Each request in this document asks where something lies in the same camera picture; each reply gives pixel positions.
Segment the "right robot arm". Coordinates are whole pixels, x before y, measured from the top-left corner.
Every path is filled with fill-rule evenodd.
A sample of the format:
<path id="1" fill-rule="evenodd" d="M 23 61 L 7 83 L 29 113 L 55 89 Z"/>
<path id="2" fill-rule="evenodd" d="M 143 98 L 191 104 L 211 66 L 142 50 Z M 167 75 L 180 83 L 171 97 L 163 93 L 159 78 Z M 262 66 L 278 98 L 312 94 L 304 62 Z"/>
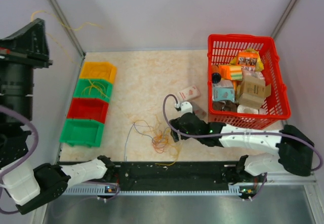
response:
<path id="1" fill-rule="evenodd" d="M 314 143 L 293 125 L 262 131 L 220 122 L 206 123 L 194 114 L 189 102 L 176 104 L 176 110 L 181 116 L 168 122 L 175 142 L 193 138 L 208 147 L 239 147 L 261 152 L 240 157 L 236 175 L 242 181 L 266 172 L 285 170 L 296 176 L 309 176 L 312 171 Z"/>

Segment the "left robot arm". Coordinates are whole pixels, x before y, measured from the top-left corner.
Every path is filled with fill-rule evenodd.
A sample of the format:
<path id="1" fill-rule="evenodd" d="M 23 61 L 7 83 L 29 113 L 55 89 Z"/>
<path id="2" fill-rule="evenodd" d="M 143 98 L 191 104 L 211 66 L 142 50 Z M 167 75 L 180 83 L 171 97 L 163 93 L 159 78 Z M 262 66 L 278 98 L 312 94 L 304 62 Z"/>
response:
<path id="1" fill-rule="evenodd" d="M 80 183 L 110 185 L 115 175 L 114 164 L 106 156 L 74 165 L 44 163 L 36 168 L 28 162 L 39 141 L 31 121 L 33 72 L 52 63 L 43 19 L 1 39 L 1 191 L 23 215 Z"/>

